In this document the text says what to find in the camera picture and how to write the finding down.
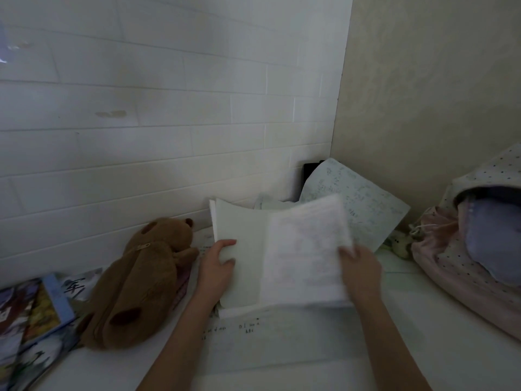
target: open notebook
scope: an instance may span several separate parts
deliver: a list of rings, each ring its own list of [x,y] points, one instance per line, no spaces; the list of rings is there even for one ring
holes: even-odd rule
[[[407,204],[361,177],[334,159],[320,164],[311,174],[302,190],[300,203],[338,194],[344,208],[346,223],[352,237],[375,251],[406,215]],[[215,239],[237,239],[226,247],[221,261],[236,259],[236,268],[230,288],[221,298],[219,316],[242,315],[266,307],[260,296],[270,216],[287,203],[269,201],[262,210],[245,209],[217,199],[210,202]]]

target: stack of papers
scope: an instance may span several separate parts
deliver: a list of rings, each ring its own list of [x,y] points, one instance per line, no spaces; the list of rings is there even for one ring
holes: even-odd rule
[[[236,259],[218,306],[221,318],[280,304],[345,303],[336,248],[353,238],[375,251],[409,207],[328,159],[308,178],[298,203],[260,197],[256,209],[210,202],[215,240],[237,239],[220,256]]]

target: teddy bear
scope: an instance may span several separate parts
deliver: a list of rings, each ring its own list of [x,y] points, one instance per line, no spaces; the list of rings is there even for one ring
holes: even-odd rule
[[[160,329],[176,297],[178,268],[199,255],[190,247],[192,226],[189,218],[158,218],[131,237],[91,293],[77,328],[83,345],[128,348]]]

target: white brick wall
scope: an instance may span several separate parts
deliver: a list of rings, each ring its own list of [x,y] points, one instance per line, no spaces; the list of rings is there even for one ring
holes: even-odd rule
[[[0,283],[158,216],[297,195],[329,155],[352,0],[0,0]]]

